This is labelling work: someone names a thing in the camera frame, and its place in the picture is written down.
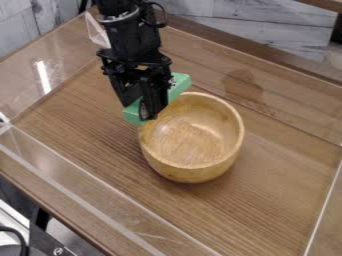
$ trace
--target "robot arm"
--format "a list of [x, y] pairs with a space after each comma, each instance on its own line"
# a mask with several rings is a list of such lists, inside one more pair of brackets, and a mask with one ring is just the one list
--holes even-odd
[[[140, 99], [140, 120], [156, 119], [169, 105], [173, 86], [171, 59], [159, 52], [159, 28], [167, 25], [163, 7], [147, 0], [96, 0], [99, 22], [106, 28], [111, 48], [100, 49], [103, 72], [124, 107]], [[165, 12], [156, 21], [154, 5]]]

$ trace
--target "bowl rim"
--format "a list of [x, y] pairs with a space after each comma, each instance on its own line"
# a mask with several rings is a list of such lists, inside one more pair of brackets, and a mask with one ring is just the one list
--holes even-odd
[[219, 165], [221, 163], [226, 162], [234, 156], [234, 154], [239, 151], [241, 146], [242, 146], [242, 142], [243, 142], [243, 138], [245, 138], [243, 120], [242, 120], [241, 114], [237, 111], [237, 109], [230, 105], [230, 103], [227, 101], [221, 99], [218, 96], [214, 96], [211, 94], [202, 93], [202, 92], [185, 92], [185, 93], [181, 94], [179, 97], [182, 97], [182, 95], [191, 95], [191, 96], [199, 96], [199, 97], [210, 98], [210, 99], [215, 100], [217, 102], [219, 102], [221, 104], [223, 104], [225, 107], [230, 109], [230, 111], [233, 112], [233, 114], [234, 114], [234, 116], [235, 116], [235, 118], [238, 120], [238, 124], [239, 124], [238, 140], [237, 140], [237, 143], [234, 144], [233, 149], [222, 157], [222, 159], [217, 160], [213, 163], [186, 166], [186, 165], [181, 165], [181, 164], [170, 161], [165, 157], [161, 157], [159, 155], [155, 154], [155, 151], [152, 151], [151, 148], [146, 144], [142, 143], [142, 135], [140, 135], [142, 132], [139, 132], [140, 147], [147, 151], [147, 153], [154, 157], [155, 160], [158, 160], [161, 163], [163, 163], [163, 164], [166, 164], [166, 165], [169, 165], [171, 167], [175, 167], [175, 168], [179, 168], [179, 169], [185, 169], [185, 170], [205, 169], [205, 168], [213, 167], [213, 166]]

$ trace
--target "wooden table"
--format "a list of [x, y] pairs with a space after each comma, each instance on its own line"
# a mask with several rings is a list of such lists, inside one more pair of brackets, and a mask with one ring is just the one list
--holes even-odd
[[191, 90], [243, 117], [233, 172], [183, 185], [148, 167], [79, 17], [0, 64], [11, 117], [30, 104], [18, 92], [47, 93], [38, 62], [50, 89], [63, 83], [2, 135], [0, 175], [107, 255], [303, 255], [341, 162], [341, 72], [182, 19], [163, 42]]

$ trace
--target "green block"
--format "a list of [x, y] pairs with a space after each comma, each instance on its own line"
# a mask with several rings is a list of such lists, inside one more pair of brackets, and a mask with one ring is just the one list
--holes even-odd
[[[173, 73], [177, 85], [169, 90], [169, 102], [171, 103], [179, 95], [191, 87], [193, 81], [187, 74]], [[139, 117], [139, 98], [124, 110], [123, 116], [128, 123], [143, 126], [148, 121], [142, 121]]]

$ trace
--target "marble wall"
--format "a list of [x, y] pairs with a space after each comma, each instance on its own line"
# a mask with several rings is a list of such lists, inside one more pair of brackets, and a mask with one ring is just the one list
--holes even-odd
[[[156, 0], [169, 12], [315, 61], [337, 13], [295, 0]], [[0, 58], [78, 14], [82, 0], [0, 0]]]
[[294, 0], [156, 0], [169, 12], [207, 26], [323, 60], [337, 13]]

